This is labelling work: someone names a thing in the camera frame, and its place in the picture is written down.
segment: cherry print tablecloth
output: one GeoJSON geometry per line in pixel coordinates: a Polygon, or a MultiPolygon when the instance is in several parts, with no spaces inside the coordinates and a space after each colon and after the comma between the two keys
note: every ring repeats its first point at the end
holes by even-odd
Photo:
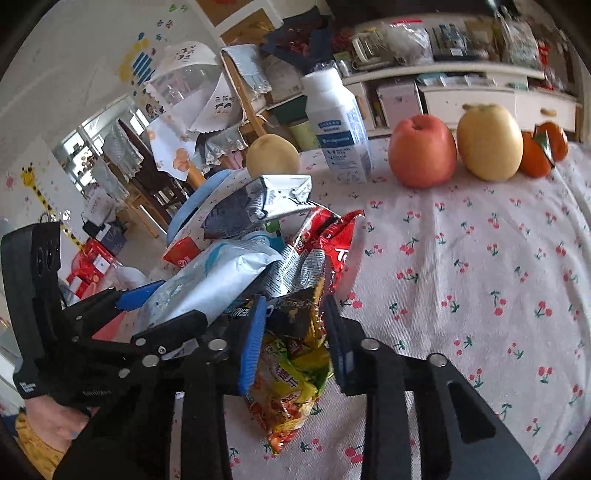
{"type": "MultiPolygon", "coordinates": [[[[591,153],[572,145],[546,179],[518,174],[489,184],[459,168],[451,182],[417,192],[390,173],[387,140],[372,141],[372,150],[373,179],[365,185],[334,183],[320,151],[301,156],[303,172],[313,176],[313,200],[339,214],[366,212],[364,262],[343,314],[403,355],[447,355],[548,477],[591,412],[591,153]]],[[[246,181],[244,171],[233,174],[178,238],[205,247],[204,217],[246,181]]],[[[290,222],[282,223],[286,231],[290,222]]],[[[173,274],[163,262],[152,278],[173,274]]],[[[228,398],[233,476],[358,479],[364,416],[364,398],[343,397],[332,381],[304,429],[274,456],[243,401],[228,398]]],[[[411,450],[418,478],[412,409],[411,450]]]]}

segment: wooden table leg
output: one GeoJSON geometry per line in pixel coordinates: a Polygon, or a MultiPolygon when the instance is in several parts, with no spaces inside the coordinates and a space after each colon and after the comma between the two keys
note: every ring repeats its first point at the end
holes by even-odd
{"type": "Polygon", "coordinates": [[[189,162],[189,176],[187,177],[187,182],[195,190],[205,183],[205,177],[191,161],[189,162]]]}

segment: drawer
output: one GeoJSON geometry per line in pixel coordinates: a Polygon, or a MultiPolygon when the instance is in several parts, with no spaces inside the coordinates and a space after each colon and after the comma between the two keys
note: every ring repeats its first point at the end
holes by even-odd
{"type": "Polygon", "coordinates": [[[367,92],[365,91],[365,85],[363,85],[363,83],[352,83],[351,85],[347,85],[347,89],[355,95],[365,129],[367,131],[375,130],[374,113],[369,106],[369,99],[367,92]]]}
{"type": "Polygon", "coordinates": [[[542,92],[518,92],[517,122],[522,130],[533,131],[536,125],[551,121],[574,132],[577,103],[542,92]]]}
{"type": "Polygon", "coordinates": [[[513,117],[517,116],[515,94],[513,92],[495,92],[493,90],[428,90],[424,92],[427,113],[441,119],[449,126],[456,126],[464,114],[464,106],[496,103],[504,106],[513,117]]]}

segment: red box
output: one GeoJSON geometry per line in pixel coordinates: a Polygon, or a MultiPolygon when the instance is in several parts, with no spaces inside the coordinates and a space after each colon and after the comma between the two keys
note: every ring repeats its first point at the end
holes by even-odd
{"type": "Polygon", "coordinates": [[[199,250],[195,242],[186,236],[176,242],[162,258],[179,268],[184,268],[200,253],[201,250],[199,250]]]}

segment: drawer handle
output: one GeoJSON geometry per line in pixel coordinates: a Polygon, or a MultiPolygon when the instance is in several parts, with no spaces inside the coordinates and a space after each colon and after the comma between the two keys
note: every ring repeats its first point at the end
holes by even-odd
{"type": "Polygon", "coordinates": [[[548,110],[547,108],[540,109],[540,113],[545,116],[558,116],[556,110],[548,110]]]}

